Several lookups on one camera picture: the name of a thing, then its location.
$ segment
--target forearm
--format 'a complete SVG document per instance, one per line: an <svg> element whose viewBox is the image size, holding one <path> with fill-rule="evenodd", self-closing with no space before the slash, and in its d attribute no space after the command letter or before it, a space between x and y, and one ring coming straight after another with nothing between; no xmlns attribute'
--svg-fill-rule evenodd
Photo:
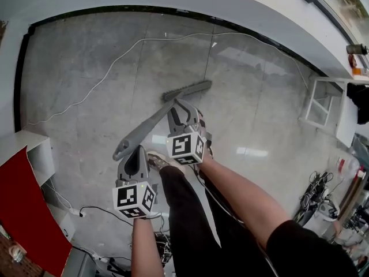
<svg viewBox="0 0 369 277"><path fill-rule="evenodd" d="M133 277L164 276L150 220L134 220L131 270Z"/></svg>
<svg viewBox="0 0 369 277"><path fill-rule="evenodd" d="M272 232L290 219L281 205L263 189L209 156L204 157L199 167L264 248Z"/></svg>

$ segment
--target gray floor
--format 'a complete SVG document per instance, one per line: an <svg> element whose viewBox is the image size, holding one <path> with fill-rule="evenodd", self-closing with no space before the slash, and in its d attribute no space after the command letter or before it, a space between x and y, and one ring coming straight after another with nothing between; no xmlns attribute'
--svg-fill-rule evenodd
<svg viewBox="0 0 369 277"><path fill-rule="evenodd" d="M227 31L149 13L90 14L38 27L22 77L22 125L47 119L83 99L111 62L138 39ZM308 81L312 71L301 63L299 67ZM112 210L117 171L112 153L120 139L160 107L162 92L203 79L212 80L212 88L187 99L205 115L215 159L264 188L292 215L310 173L327 167L337 142L298 121L307 90L296 63L242 35L139 43L81 105L48 122L28 125L27 130L52 138L57 190L74 208ZM165 152L162 140L167 134L167 121L162 120L146 138L145 148ZM193 176L188 179L211 220L204 191ZM160 185L158 199L155 210L168 212ZM131 227L99 210L86 212L86 218L73 217L75 243L100 255L129 257ZM160 220L153 224L158 229Z"/></svg>

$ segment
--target white shelf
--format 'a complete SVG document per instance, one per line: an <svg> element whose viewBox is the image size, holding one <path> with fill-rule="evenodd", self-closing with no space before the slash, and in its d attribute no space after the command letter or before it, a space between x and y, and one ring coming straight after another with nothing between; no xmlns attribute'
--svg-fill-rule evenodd
<svg viewBox="0 0 369 277"><path fill-rule="evenodd" d="M50 139L21 130L0 139L0 166L27 146L27 155L36 180L41 186L55 174Z"/></svg>

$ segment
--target black pants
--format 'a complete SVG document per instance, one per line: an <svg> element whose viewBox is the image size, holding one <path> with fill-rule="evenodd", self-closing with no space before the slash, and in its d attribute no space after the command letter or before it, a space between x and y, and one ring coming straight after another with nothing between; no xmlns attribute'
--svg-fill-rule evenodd
<svg viewBox="0 0 369 277"><path fill-rule="evenodd" d="M221 248L215 241L201 202L183 173L167 166L160 171L170 207L169 227L176 275L274 276L254 236L227 215L206 192ZM205 177L205 185L230 209Z"/></svg>

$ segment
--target person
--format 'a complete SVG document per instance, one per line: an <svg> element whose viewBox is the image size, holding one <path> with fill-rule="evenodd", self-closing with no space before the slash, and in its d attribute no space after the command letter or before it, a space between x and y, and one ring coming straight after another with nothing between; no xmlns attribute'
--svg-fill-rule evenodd
<svg viewBox="0 0 369 277"><path fill-rule="evenodd" d="M290 220L274 198L208 151L197 166L213 195L206 192L220 245L180 167L155 152L148 153L148 163L159 172L170 207L176 276L357 276L341 247ZM164 276L150 220L134 220L131 272L133 277Z"/></svg>

